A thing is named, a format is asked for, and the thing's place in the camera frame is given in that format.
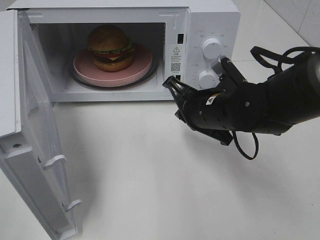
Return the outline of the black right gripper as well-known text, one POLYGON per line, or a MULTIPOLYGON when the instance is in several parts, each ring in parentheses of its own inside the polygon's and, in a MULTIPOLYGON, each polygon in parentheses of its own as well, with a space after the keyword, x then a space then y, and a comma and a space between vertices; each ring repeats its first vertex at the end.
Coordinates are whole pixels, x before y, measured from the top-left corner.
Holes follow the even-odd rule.
POLYGON ((168 77, 167 88, 178 107, 176 117, 193 131, 229 145, 231 132, 250 132, 250 84, 228 83, 222 87, 197 90, 174 76, 168 77))

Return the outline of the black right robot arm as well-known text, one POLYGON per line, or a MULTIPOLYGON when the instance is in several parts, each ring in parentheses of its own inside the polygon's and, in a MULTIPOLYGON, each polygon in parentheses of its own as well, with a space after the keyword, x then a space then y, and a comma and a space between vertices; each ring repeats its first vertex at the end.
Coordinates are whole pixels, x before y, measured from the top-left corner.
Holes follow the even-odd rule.
POLYGON ((176 117, 227 146, 231 132, 279 136, 320 115, 319 48, 294 47, 280 55, 254 47, 251 53, 274 70, 264 82, 248 82, 225 56, 217 64, 222 74, 216 87, 197 90, 170 76, 163 86, 178 106, 176 117))

